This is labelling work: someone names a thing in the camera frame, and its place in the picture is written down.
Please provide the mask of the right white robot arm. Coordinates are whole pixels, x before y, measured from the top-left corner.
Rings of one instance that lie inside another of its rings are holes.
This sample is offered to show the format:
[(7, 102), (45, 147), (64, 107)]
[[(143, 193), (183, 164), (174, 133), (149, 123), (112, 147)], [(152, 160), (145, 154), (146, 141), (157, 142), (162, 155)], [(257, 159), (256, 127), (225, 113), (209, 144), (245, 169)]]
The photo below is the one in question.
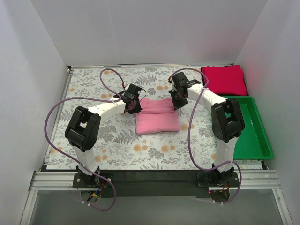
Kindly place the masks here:
[(174, 72), (168, 79), (172, 84), (169, 92), (175, 110), (184, 107), (188, 100), (202, 105), (211, 113), (211, 127), (217, 139), (216, 158), (210, 169), (196, 167), (200, 170), (196, 176), (198, 183), (203, 185), (223, 186), (235, 179), (234, 150), (238, 138), (245, 128), (239, 102), (235, 98), (227, 99), (207, 88), (206, 84), (193, 79), (189, 80), (183, 70)]

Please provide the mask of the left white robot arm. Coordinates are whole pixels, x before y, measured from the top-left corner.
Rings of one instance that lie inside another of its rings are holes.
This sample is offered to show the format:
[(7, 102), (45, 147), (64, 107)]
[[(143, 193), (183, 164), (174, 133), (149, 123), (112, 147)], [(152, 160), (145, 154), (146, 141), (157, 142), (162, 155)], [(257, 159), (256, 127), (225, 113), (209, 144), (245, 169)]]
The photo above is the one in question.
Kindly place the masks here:
[(139, 95), (143, 89), (135, 84), (130, 84), (122, 92), (114, 95), (99, 105), (75, 109), (65, 131), (65, 137), (73, 146), (79, 160), (76, 170), (88, 187), (99, 184), (99, 166), (95, 160), (93, 147), (98, 139), (100, 123), (122, 113), (139, 113), (142, 108)]

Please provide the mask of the pink t shirt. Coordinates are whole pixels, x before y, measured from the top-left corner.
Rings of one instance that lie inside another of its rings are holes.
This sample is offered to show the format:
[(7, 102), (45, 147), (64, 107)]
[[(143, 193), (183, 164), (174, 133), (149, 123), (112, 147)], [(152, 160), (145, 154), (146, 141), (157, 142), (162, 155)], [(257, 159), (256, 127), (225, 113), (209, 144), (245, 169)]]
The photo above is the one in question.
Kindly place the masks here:
[(180, 131), (178, 114), (170, 97), (162, 100), (144, 98), (141, 107), (142, 110), (136, 114), (138, 135)]

